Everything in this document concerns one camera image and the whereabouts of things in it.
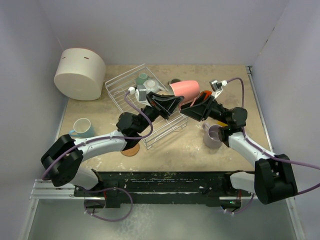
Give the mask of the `light pink mug white inside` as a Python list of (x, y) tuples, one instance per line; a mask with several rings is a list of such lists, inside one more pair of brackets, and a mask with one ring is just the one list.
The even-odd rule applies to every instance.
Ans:
[(179, 108), (189, 103), (192, 106), (200, 95), (200, 86), (195, 80), (184, 80), (169, 84), (168, 92), (176, 97), (184, 97), (183, 101), (179, 104)]

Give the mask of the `pale grey white mug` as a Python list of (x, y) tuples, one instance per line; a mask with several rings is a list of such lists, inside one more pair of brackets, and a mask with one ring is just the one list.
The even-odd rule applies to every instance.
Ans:
[(146, 88), (147, 94), (149, 94), (150, 92), (157, 94), (158, 92), (166, 91), (166, 89), (162, 87), (157, 80), (154, 80), (154, 79), (146, 80), (143, 83), (143, 86)]

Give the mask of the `sage green cup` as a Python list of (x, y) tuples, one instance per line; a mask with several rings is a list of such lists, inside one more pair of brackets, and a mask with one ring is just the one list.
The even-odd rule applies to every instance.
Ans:
[(138, 77), (135, 79), (135, 83), (137, 86), (141, 86), (149, 79), (150, 79), (149, 75), (147, 75), (146, 73), (140, 73)]

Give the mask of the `beige round mug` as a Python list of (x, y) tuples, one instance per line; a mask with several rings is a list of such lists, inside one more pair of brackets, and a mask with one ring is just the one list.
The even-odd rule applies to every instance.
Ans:
[(168, 91), (164, 91), (164, 90), (161, 90), (159, 92), (157, 92), (158, 95), (163, 95), (163, 96), (169, 96), (171, 95)]

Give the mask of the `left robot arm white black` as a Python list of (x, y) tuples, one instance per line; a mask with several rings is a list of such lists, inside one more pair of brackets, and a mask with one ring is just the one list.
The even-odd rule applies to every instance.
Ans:
[(81, 163), (106, 153), (132, 149), (152, 134), (153, 122), (158, 117), (168, 119), (184, 97), (150, 92), (143, 108), (137, 108), (127, 97), (124, 100), (138, 114), (123, 112), (116, 130), (104, 135), (72, 138), (65, 134), (59, 137), (40, 159), (45, 169), (42, 179), (50, 180), (55, 187), (72, 184), (91, 196), (98, 196), (103, 191), (102, 178), (96, 170), (81, 167)]

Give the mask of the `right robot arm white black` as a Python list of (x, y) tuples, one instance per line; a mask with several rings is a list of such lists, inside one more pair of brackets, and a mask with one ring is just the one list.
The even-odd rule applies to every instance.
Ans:
[(267, 205), (298, 194), (292, 161), (288, 156), (268, 151), (246, 135), (246, 109), (227, 109), (213, 96), (202, 94), (194, 104), (184, 104), (180, 112), (199, 122), (212, 118), (224, 123), (226, 126), (218, 129), (219, 140), (254, 167), (253, 173), (241, 170), (230, 173), (229, 179), (222, 183), (226, 195), (233, 196), (244, 190), (255, 194), (262, 204)]

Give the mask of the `orange cup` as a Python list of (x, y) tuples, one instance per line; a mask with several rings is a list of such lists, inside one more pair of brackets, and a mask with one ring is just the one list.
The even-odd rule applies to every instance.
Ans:
[(211, 96), (211, 95), (212, 95), (212, 92), (211, 92), (211, 91), (209, 91), (209, 90), (204, 90), (204, 91), (202, 91), (202, 92), (200, 93), (199, 97), (200, 97), (200, 98), (203, 98), (203, 99), (205, 100), (206, 98), (208, 98), (208, 97)]

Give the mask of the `olive green small cup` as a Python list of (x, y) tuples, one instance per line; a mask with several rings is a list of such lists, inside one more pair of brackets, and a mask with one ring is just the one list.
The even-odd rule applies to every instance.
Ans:
[(172, 80), (169, 80), (169, 81), (167, 82), (167, 85), (169, 86), (169, 85), (171, 85), (171, 84), (179, 83), (179, 82), (181, 82), (180, 79), (174, 78), (174, 79), (172, 79)]

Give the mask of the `yellow cup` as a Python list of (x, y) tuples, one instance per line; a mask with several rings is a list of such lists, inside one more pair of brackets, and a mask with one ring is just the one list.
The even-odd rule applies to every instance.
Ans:
[(217, 120), (217, 124), (220, 125), (220, 126), (222, 126), (222, 127), (226, 127), (226, 126), (227, 126), (226, 123), (223, 123), (223, 122), (218, 121), (218, 120)]

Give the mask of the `lilac mug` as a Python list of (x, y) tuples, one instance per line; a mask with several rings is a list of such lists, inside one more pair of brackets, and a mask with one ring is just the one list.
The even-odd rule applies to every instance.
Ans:
[(207, 122), (204, 122), (202, 124), (202, 128), (204, 130), (204, 135), (203, 135), (203, 143), (210, 149), (219, 149), (222, 145), (223, 142), (220, 141), (219, 138), (219, 128), (221, 126), (218, 124), (210, 125)]

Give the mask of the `round woven cork coaster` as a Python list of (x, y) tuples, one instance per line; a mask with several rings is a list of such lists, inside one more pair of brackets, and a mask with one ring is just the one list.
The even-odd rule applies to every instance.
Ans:
[(137, 145), (135, 145), (130, 149), (122, 150), (121, 154), (126, 157), (133, 157), (139, 152), (139, 150), (140, 150), (140, 144), (138, 143)]

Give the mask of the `light blue mug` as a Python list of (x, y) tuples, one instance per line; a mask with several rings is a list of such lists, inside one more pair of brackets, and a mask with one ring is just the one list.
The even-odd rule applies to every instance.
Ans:
[(94, 127), (87, 118), (79, 118), (73, 124), (73, 129), (68, 133), (75, 138), (91, 138), (95, 135)]

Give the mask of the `large white cylindrical container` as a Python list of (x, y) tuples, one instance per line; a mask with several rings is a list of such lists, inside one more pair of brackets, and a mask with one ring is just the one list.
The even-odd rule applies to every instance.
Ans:
[(105, 76), (106, 64), (97, 53), (69, 48), (61, 54), (53, 82), (68, 98), (92, 101), (101, 96)]

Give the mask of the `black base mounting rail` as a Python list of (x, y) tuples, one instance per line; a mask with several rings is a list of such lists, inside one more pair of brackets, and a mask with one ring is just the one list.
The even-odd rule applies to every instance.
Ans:
[(234, 189), (226, 171), (100, 171), (103, 185), (97, 193), (75, 187), (74, 195), (106, 200), (106, 208), (121, 204), (205, 205), (238, 208), (245, 190)]

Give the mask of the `aluminium frame rail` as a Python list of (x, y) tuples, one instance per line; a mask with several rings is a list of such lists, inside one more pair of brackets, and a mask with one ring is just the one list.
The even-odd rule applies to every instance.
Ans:
[[(275, 120), (275, 117), (271, 116), (271, 110), (274, 110), (274, 107), (267, 106), (267, 103), (271, 102), (266, 100), (266, 94), (260, 89), (260, 84), (257, 82), (258, 74), (257, 71), (254, 70), (254, 67), (252, 65), (246, 65), (245, 69), (252, 87), (268, 145), (270, 149), (276, 153), (282, 153), (283, 151), (276, 147), (277, 142), (275, 141), (275, 130), (274, 124), (272, 123), (272, 120)], [(296, 197), (287, 198), (285, 202), (296, 239), (306, 240), (306, 234), (297, 209)]]

